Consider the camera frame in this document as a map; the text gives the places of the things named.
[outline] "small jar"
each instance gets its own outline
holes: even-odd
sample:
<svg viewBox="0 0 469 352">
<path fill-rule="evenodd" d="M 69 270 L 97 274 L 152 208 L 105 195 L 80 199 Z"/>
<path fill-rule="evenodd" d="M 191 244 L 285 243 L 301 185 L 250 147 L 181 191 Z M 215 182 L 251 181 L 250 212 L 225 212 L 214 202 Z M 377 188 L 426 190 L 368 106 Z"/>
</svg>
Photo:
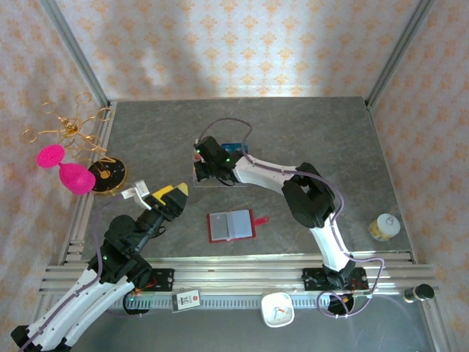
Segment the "small jar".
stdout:
<svg viewBox="0 0 469 352">
<path fill-rule="evenodd" d="M 412 288 L 408 288 L 404 291 L 404 300 L 407 303 L 413 303 L 415 301 L 426 301 L 435 297 L 435 292 L 432 286 L 422 284 Z"/>
<path fill-rule="evenodd" d="M 378 241 L 387 241 L 397 235 L 401 230 L 401 224 L 397 217 L 391 214 L 381 214 L 378 219 L 369 225 L 369 233 Z"/>
</svg>

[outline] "black bottle cap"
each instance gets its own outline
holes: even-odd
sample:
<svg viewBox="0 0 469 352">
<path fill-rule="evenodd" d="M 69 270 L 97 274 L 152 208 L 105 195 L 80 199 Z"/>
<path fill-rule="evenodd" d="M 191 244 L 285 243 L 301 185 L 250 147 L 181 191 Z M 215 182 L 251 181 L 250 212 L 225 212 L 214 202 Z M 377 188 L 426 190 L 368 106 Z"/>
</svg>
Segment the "black bottle cap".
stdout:
<svg viewBox="0 0 469 352">
<path fill-rule="evenodd" d="M 416 294 L 420 299 L 431 299 L 435 297 L 435 292 L 432 286 L 422 284 L 416 287 Z"/>
</svg>

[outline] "gold wire tree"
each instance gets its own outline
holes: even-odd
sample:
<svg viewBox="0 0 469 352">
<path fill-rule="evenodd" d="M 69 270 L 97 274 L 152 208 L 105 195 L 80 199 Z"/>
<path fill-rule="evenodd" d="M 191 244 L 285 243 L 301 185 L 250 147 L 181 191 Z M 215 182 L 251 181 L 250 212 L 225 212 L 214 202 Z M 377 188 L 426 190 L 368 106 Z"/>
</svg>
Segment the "gold wire tree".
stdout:
<svg viewBox="0 0 469 352">
<path fill-rule="evenodd" d="M 100 156 L 100 160 L 92 163 L 89 171 L 96 177 L 96 185 L 93 191 L 99 194 L 114 193 L 121 187 L 127 179 L 125 165 L 117 158 L 106 156 L 107 149 L 102 145 L 101 138 L 95 134 L 84 133 L 83 126 L 90 121 L 107 122 L 114 118 L 114 111 L 110 108 L 101 108 L 93 116 L 82 121 L 78 117 L 80 106 L 89 103 L 92 96 L 88 92 L 83 92 L 75 96 L 76 109 L 73 117 L 60 116 L 53 101 L 46 101 L 41 105 L 41 112 L 47 115 L 54 115 L 59 123 L 56 130 L 39 131 L 35 128 L 28 128 L 21 134 L 23 143 L 31 144 L 39 139 L 43 134 L 56 134 L 57 143 L 71 152 L 71 157 L 77 161 L 91 161 L 92 157 L 83 157 L 82 152 L 94 153 Z"/>
</svg>

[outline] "gray table surface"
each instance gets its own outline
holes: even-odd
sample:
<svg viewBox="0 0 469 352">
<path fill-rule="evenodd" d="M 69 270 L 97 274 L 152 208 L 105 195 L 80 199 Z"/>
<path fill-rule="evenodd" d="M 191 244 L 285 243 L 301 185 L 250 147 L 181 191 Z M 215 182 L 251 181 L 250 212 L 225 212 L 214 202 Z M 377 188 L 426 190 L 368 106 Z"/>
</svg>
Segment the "gray table surface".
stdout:
<svg viewBox="0 0 469 352">
<path fill-rule="evenodd" d="M 73 346 L 74 352 L 430 352 L 421 302 L 375 296 L 346 320 L 314 309 L 295 310 L 285 327 L 268 328 L 258 310 L 160 310 L 143 317 L 101 315 Z"/>
<path fill-rule="evenodd" d="M 381 213 L 402 217 L 383 154 L 361 98 L 242 98 L 119 102 L 108 143 L 108 155 L 123 160 L 130 183 L 144 179 L 151 192 L 186 182 L 189 198 L 184 213 L 150 241 L 145 257 L 319 253 L 308 229 L 292 217 L 283 197 L 257 187 L 200 188 L 193 186 L 193 143 L 204 127 L 220 117 L 239 117 L 254 128 L 249 153 L 281 165 L 313 164 L 335 183 L 346 200 L 338 219 L 351 251 L 409 251 L 402 225 L 390 241 L 379 242 L 368 232 Z M 209 131 L 219 143 L 240 142 L 245 126 L 220 122 Z M 108 199 L 96 197 L 92 214 Z M 257 237 L 210 244 L 208 213 L 251 208 L 254 217 L 269 216 L 256 228 Z M 102 212 L 100 235 L 113 217 L 142 212 L 132 200 L 116 202 Z M 91 226 L 87 228 L 84 258 L 94 255 Z"/>
</svg>

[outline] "gold wire decoration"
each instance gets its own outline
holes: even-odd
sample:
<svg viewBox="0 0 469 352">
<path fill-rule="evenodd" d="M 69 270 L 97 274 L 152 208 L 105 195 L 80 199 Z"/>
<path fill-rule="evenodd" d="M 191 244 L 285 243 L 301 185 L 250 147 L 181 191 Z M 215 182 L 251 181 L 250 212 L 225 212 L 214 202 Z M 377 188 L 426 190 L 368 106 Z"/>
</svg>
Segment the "gold wire decoration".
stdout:
<svg viewBox="0 0 469 352">
<path fill-rule="evenodd" d="M 83 126 L 94 120 L 101 122 L 109 121 L 114 117 L 114 111 L 110 108 L 101 108 L 96 112 L 96 115 L 88 117 L 86 120 L 81 121 L 78 118 L 78 111 L 80 106 L 89 103 L 92 100 L 92 96 L 88 92 L 82 92 L 75 96 L 76 109 L 73 117 L 63 117 L 57 113 L 56 104 L 53 101 L 46 101 L 41 105 L 41 112 L 46 115 L 53 115 L 59 121 L 59 128 L 57 130 L 44 130 L 38 131 L 35 128 L 28 128 L 25 130 L 20 137 L 23 143 L 29 144 L 37 141 L 40 135 L 45 133 L 55 133 L 58 137 L 58 144 L 61 144 L 64 148 L 72 151 L 72 158 L 77 161 L 92 161 L 91 158 L 80 157 L 79 155 L 83 151 L 93 152 L 98 154 L 101 159 L 99 162 L 115 163 L 113 158 L 106 156 L 107 149 L 102 147 L 101 138 L 97 135 L 87 135 L 81 132 Z"/>
</svg>

